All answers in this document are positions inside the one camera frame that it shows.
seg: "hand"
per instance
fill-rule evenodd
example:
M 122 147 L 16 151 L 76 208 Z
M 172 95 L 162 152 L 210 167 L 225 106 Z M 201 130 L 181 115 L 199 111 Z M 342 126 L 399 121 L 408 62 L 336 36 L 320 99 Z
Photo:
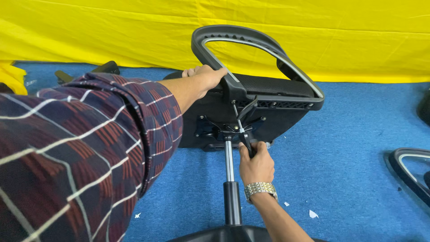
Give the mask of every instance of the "hand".
M 214 88 L 220 82 L 223 76 L 227 75 L 227 69 L 221 68 L 214 71 L 210 66 L 196 66 L 195 68 L 186 69 L 182 72 L 182 77 L 193 77 L 199 85 L 201 85 L 201 92 L 198 99 L 204 97 L 206 93 Z
M 239 172 L 245 186 L 256 182 L 272 182 L 275 172 L 275 162 L 267 151 L 266 143 L 260 141 L 251 146 L 257 151 L 254 158 L 249 158 L 248 149 L 240 142 L 240 166 Z

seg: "blue carpet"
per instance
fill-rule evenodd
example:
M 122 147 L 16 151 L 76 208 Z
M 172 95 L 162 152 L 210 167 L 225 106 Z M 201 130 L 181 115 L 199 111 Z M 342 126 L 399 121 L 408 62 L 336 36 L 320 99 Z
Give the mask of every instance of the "blue carpet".
M 17 63 L 30 93 L 56 85 L 54 71 L 74 76 L 88 64 Z M 160 80 L 173 70 L 121 68 L 126 77 Z M 332 242 L 430 241 L 430 211 L 387 168 L 399 147 L 430 149 L 430 127 L 416 115 L 428 83 L 318 83 L 327 98 L 275 140 L 274 184 L 283 208 L 314 238 Z M 234 152 L 240 187 L 239 155 Z M 422 176 L 429 163 L 405 161 Z M 125 241 L 166 241 L 224 223 L 224 154 L 179 149 L 135 207 Z M 264 226 L 242 194 L 246 224 Z M 309 210 L 319 218 L 310 218 Z

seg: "shirt sleeve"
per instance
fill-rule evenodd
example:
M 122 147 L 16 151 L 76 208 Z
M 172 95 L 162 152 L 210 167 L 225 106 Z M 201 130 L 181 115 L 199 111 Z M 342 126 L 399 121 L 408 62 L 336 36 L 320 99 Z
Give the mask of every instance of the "shirt sleeve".
M 121 241 L 181 136 L 172 93 L 141 78 L 0 95 L 0 241 Z

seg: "black plastic frame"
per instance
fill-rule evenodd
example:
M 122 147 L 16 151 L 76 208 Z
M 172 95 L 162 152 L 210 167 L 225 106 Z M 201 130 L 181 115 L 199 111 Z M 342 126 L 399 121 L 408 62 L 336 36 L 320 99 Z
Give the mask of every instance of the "black plastic frame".
M 388 157 L 389 164 L 400 179 L 421 199 L 427 206 L 430 207 L 430 190 L 409 172 L 402 162 L 405 156 L 430 158 L 430 150 L 414 149 L 414 148 L 399 148 L 393 151 Z
M 191 49 L 199 61 L 204 65 L 209 65 L 215 70 L 225 67 L 216 56 L 205 46 L 211 41 L 227 41 L 245 44 L 259 48 L 274 56 L 278 69 L 290 80 L 307 83 L 314 91 L 314 98 L 288 97 L 279 95 L 259 95 L 260 101 L 270 102 L 301 102 L 306 105 L 306 109 L 320 110 L 324 104 L 323 91 L 308 77 L 299 67 L 297 67 L 285 54 L 281 46 L 270 36 L 251 29 L 235 25 L 209 25 L 196 29 L 191 37 Z M 251 101 L 255 95 L 248 95 L 240 81 L 230 72 L 223 78 L 221 85 L 224 89 L 224 99 L 226 102 Z

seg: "metal watch band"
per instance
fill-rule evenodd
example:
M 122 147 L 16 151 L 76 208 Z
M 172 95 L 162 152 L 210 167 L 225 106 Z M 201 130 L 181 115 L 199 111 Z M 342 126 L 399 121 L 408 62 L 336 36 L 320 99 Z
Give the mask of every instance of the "metal watch band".
M 278 194 L 276 193 L 275 186 L 270 182 L 251 183 L 245 186 L 244 192 L 245 192 L 246 201 L 250 204 L 252 204 L 252 201 L 250 200 L 249 197 L 252 194 L 255 194 L 258 192 L 267 192 L 271 194 L 276 199 L 276 201 L 278 201 Z

